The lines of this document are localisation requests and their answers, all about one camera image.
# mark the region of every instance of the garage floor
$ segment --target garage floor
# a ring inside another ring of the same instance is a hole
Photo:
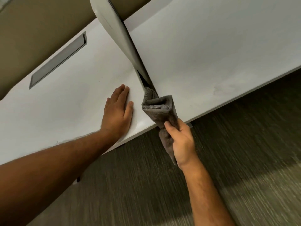
[[[194,122],[198,154],[238,225],[300,225],[301,72]],[[38,225],[192,225],[182,172],[157,130],[101,156]]]

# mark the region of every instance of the forearm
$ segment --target forearm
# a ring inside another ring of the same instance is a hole
[[[196,226],[232,226],[234,222],[224,206],[201,161],[183,168]]]
[[[99,131],[1,165],[0,225],[26,225],[113,144]]]

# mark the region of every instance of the gray microfiber towel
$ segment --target gray microfiber towel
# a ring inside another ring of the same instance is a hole
[[[157,93],[146,87],[142,110],[159,126],[159,137],[163,147],[171,157],[172,162],[177,165],[175,154],[173,152],[173,139],[165,129],[164,122],[169,121],[171,125],[179,130],[178,116],[175,111],[175,105],[171,95],[160,97]]]

